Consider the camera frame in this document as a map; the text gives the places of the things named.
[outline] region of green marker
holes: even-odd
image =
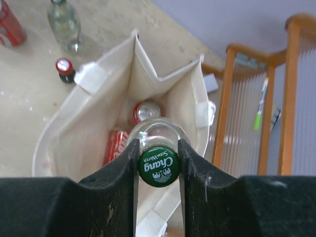
[[[147,184],[156,188],[166,187],[179,176],[178,155],[167,146],[151,147],[141,155],[138,171]]]
[[[259,127],[260,127],[261,115],[263,112],[263,106],[264,106],[266,94],[267,94],[268,81],[269,81],[269,78],[266,78],[265,81],[263,82],[263,86],[262,86],[261,97],[260,97],[260,102],[259,102],[259,106],[258,106],[258,112],[256,115],[255,124],[253,126],[253,129],[256,131],[259,130]]]

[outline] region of can lid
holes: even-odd
[[[153,146],[140,156],[138,171],[147,184],[156,188],[166,187],[179,176],[179,157],[167,146]]]
[[[67,58],[60,58],[56,61],[56,69],[62,75],[69,75],[73,72],[73,64]]]
[[[141,102],[137,107],[137,123],[144,121],[145,119],[160,117],[160,107],[155,101]]]
[[[50,1],[55,4],[63,4],[66,2],[66,0],[50,0]]]

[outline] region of small bottle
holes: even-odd
[[[132,129],[126,146],[134,138],[140,141],[141,178],[157,188],[172,184],[180,173],[178,141],[185,139],[190,143],[185,131],[167,118],[149,118]]]
[[[73,68],[73,64],[67,58],[60,58],[56,61],[56,69],[59,73],[59,78],[64,83],[73,83],[75,81],[76,71]]]
[[[47,16],[56,41],[66,51],[78,51],[82,36],[77,11],[66,0],[50,1]]]

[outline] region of bottle neck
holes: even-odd
[[[62,6],[67,3],[66,0],[50,0],[53,5]]]

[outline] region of white cloth bag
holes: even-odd
[[[77,72],[77,85],[39,138],[33,176],[68,176],[79,181],[100,169],[109,131],[127,124],[133,106],[148,98],[163,103],[166,117],[186,131],[192,147],[203,156],[215,110],[208,101],[201,61],[202,57],[160,78],[135,30]],[[178,181],[160,189],[140,181],[137,224],[146,222],[153,211],[166,222],[179,203]],[[149,232],[153,229],[145,226]]]

